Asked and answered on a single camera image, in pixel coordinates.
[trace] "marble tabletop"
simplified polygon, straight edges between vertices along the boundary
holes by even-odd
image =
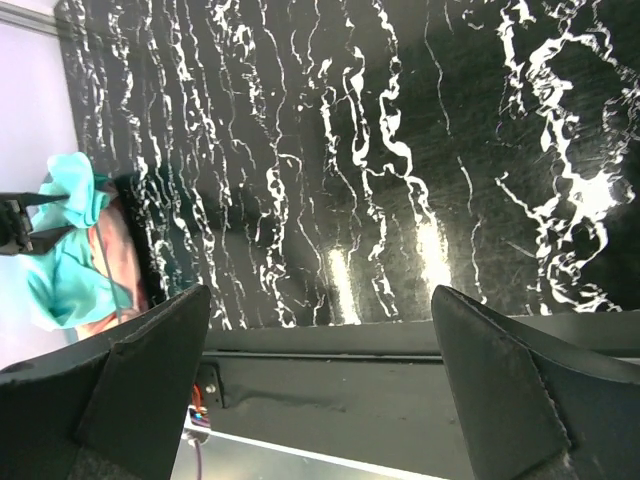
[[[640,3],[62,0],[81,149],[212,328],[640,308]]]

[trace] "metal bracket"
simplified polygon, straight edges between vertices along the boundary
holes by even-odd
[[[223,385],[217,365],[200,364],[196,374],[196,385],[202,392],[208,411],[225,408]]]

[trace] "black marble table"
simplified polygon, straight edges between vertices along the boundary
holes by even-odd
[[[640,308],[640,2],[62,0],[81,149],[212,328]]]

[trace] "crumpled cloth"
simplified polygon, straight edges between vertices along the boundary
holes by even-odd
[[[57,155],[48,162],[51,182],[39,193],[67,194],[67,200],[41,205],[31,219],[34,231],[73,225],[45,255],[21,255],[27,270],[28,302],[37,310],[35,322],[47,330],[73,328],[103,320],[129,308],[129,293],[94,267],[88,229],[110,202],[99,188],[107,177],[95,175],[83,153]]]

